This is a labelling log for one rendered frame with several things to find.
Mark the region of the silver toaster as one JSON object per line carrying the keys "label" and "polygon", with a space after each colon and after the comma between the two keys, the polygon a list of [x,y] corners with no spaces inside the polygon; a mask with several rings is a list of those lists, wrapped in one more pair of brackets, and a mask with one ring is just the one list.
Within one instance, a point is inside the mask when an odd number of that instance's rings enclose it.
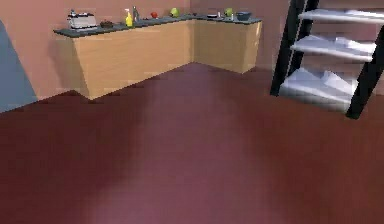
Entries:
{"label": "silver toaster", "polygon": [[96,18],[92,13],[76,13],[71,10],[67,21],[71,29],[87,29],[97,26]]}

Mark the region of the wooden kitchen counter dark top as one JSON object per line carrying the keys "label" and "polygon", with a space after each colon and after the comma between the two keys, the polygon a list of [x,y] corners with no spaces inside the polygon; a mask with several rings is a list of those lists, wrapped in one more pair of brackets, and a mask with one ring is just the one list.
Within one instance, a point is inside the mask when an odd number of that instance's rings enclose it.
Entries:
{"label": "wooden kitchen counter dark top", "polygon": [[64,86],[93,100],[192,62],[243,74],[256,66],[261,28],[183,15],[55,34]]}

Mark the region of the black shelf white boards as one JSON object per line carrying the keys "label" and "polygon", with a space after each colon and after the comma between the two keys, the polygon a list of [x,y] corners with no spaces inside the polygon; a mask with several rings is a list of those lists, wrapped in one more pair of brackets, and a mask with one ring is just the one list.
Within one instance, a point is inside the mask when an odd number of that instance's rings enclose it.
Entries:
{"label": "black shelf white boards", "polygon": [[[270,87],[273,96],[360,117],[384,72],[384,12],[321,9],[320,0],[290,0]],[[311,32],[316,21],[375,24],[373,42]]]}

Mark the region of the grey blue door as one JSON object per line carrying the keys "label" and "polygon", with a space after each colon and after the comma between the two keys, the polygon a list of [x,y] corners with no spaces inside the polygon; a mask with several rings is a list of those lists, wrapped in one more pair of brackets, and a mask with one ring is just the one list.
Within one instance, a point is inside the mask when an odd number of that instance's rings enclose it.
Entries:
{"label": "grey blue door", "polygon": [[0,113],[36,101],[31,82],[0,20]]}

